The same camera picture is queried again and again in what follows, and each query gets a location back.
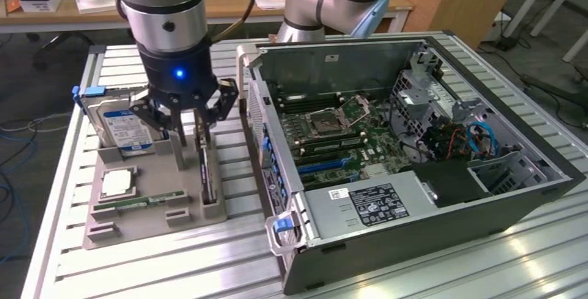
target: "green circuit board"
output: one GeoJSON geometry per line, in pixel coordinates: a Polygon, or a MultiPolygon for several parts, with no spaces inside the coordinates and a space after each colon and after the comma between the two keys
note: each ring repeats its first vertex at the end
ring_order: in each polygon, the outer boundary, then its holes
{"type": "Polygon", "coordinates": [[[394,174],[410,164],[378,110],[361,96],[340,107],[280,114],[305,189],[394,174]],[[344,160],[342,167],[305,173],[344,160]]]}

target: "blue led light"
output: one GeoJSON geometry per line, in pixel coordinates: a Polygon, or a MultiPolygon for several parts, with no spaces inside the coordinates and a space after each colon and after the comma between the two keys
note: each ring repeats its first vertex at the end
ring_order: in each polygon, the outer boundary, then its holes
{"type": "Polygon", "coordinates": [[[184,70],[176,70],[174,74],[178,79],[184,78],[184,75],[185,75],[184,70]]]}

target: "blue hard drive label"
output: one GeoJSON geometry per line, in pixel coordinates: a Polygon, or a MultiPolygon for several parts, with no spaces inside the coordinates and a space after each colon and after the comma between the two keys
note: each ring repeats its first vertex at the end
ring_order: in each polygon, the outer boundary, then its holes
{"type": "Polygon", "coordinates": [[[361,223],[368,227],[408,216],[406,208],[389,183],[349,191],[349,197],[361,223]]]}
{"type": "Polygon", "coordinates": [[[110,111],[102,115],[112,139],[122,151],[140,151],[152,146],[149,128],[130,111],[110,111]]]}

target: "metal slotted table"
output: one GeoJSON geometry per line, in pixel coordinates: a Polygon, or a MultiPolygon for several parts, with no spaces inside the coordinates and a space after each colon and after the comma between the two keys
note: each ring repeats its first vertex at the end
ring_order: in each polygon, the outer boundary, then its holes
{"type": "MultiPolygon", "coordinates": [[[[588,147],[581,141],[457,38],[434,32],[429,35],[588,173],[588,147]]],[[[236,47],[262,41],[226,41],[213,46],[218,78],[234,77],[236,47]]],[[[449,68],[444,71],[453,91],[462,98],[472,96],[461,78],[449,68]]],[[[106,47],[89,55],[81,87],[145,81],[133,45],[106,47]]],[[[192,131],[193,119],[185,114],[182,120],[192,131]]],[[[98,139],[76,106],[22,298],[284,298],[237,108],[214,132],[229,220],[85,251],[81,239],[98,139]]],[[[588,293],[586,224],[584,182],[505,232],[288,298],[574,298],[588,293]]]]}

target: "motherboard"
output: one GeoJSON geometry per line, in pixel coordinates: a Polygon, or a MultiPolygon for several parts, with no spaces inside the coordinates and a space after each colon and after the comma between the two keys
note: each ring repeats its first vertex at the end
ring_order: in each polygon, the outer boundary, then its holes
{"type": "Polygon", "coordinates": [[[281,104],[280,123],[305,190],[394,174],[410,164],[377,103],[354,94],[281,104]],[[333,103],[337,107],[321,108],[333,103]]]}

